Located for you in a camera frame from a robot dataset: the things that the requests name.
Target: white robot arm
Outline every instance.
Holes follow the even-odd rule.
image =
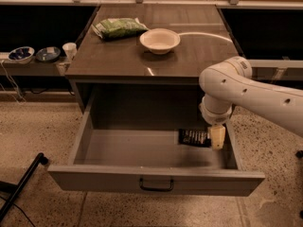
[[[207,67],[199,77],[205,121],[225,123],[235,104],[303,137],[303,91],[257,82],[251,76],[251,65],[243,57]]]

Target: drawer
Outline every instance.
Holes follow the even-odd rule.
[[[262,172],[241,169],[233,130],[222,150],[178,143],[207,129],[196,85],[96,84],[66,166],[48,172],[63,190],[248,196]]]

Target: floor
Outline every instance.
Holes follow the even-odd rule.
[[[20,104],[1,95],[0,180],[18,183],[39,152],[52,165],[66,164],[80,121],[73,100]],[[266,175],[249,197],[68,192],[57,186],[47,166],[39,165],[15,203],[35,226],[47,227],[303,226],[303,160],[295,157],[303,139],[239,107],[231,122],[243,167]],[[1,226],[33,225],[12,207]]]

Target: black drawer handle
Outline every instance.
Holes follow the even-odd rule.
[[[173,180],[170,180],[169,188],[157,188],[157,187],[147,187],[143,185],[143,179],[140,179],[140,188],[144,191],[151,192],[170,192],[173,189]]]

